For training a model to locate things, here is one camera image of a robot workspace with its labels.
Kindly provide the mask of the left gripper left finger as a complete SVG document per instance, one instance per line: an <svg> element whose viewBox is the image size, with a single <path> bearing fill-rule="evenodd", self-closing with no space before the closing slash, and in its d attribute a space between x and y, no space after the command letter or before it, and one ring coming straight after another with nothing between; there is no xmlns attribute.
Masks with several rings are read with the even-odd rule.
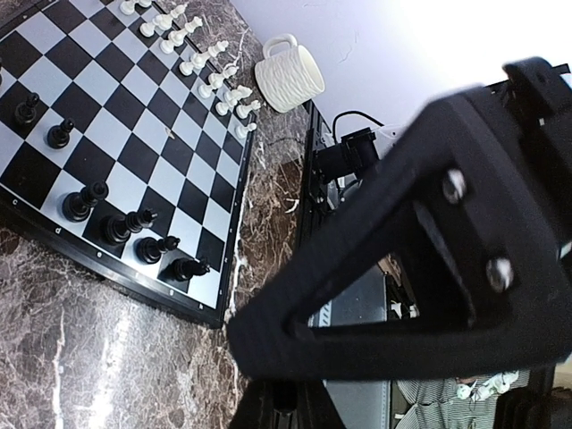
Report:
<svg viewBox="0 0 572 429"><path fill-rule="evenodd" d="M321 381L248 383L230 428L342 428L341 417Z"/></svg>

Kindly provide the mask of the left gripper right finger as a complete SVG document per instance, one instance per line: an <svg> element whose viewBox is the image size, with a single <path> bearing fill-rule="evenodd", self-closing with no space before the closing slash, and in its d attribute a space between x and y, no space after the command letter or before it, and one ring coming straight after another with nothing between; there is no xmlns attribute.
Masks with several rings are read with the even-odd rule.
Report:
<svg viewBox="0 0 572 429"><path fill-rule="evenodd" d="M424 380L571 352L571 88L541 57L429 103L364 184L229 322L253 379ZM393 253L418 316L308 318Z"/></svg>

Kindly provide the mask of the black chess piece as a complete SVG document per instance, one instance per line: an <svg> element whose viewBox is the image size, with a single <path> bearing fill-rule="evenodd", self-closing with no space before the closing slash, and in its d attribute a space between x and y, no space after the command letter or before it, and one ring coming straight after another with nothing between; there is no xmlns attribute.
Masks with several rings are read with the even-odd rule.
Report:
<svg viewBox="0 0 572 429"><path fill-rule="evenodd" d="M162 255L177 249L180 242L181 239L174 236L160 240L146 237L137 242L135 246L136 256L141 262L153 265L160 261Z"/></svg>
<svg viewBox="0 0 572 429"><path fill-rule="evenodd" d="M158 212L150 208L129 212L126 215L107 216L102 221L103 237L112 245L126 243L132 234L151 228L157 217Z"/></svg>
<svg viewBox="0 0 572 429"><path fill-rule="evenodd" d="M84 186L80 191L68 194L63 200L63 216L70 222L84 222L90 216L91 210L106 199L109 193L104 181L95 181Z"/></svg>
<svg viewBox="0 0 572 429"><path fill-rule="evenodd" d="M195 258L177 258L169 266L169 275L177 282L189 281L194 276L203 276L209 272L209 264Z"/></svg>

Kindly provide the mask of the black chess pawn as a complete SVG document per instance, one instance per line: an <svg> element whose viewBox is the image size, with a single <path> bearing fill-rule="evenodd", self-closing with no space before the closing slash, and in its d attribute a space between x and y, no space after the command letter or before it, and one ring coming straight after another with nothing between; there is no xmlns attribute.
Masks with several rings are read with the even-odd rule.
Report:
<svg viewBox="0 0 572 429"><path fill-rule="evenodd" d="M60 124L51 127L46 136L46 143L53 149L64 148L70 141L71 132L75 127L72 118L64 119Z"/></svg>

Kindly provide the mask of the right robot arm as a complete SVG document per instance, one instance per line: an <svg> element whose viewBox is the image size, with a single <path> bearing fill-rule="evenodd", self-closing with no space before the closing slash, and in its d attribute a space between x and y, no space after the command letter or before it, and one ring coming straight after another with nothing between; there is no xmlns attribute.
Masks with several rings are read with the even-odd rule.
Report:
<svg viewBox="0 0 572 429"><path fill-rule="evenodd" d="M359 116L374 126L340 136L338 121L346 116ZM358 110L337 114L332 132L321 137L322 146L311 158L312 198L317 206L333 211L343 204L347 195L361 186L367 171L395 146L405 124L384 124Z"/></svg>

